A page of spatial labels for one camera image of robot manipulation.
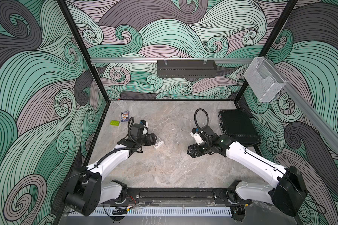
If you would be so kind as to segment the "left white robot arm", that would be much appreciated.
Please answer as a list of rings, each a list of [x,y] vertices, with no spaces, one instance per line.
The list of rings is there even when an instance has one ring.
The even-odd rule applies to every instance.
[[[70,208],[70,213],[79,212],[89,216],[99,204],[107,201],[123,203],[126,201],[127,185],[118,180],[112,180],[104,186],[103,180],[120,163],[127,160],[134,153],[142,153],[144,146],[154,146],[157,135],[150,133],[148,122],[141,120],[134,122],[131,117],[128,121],[127,135],[118,141],[113,150],[106,153],[98,161],[75,169],[61,184],[64,188],[58,209],[52,207],[57,213],[65,214],[64,209]]]

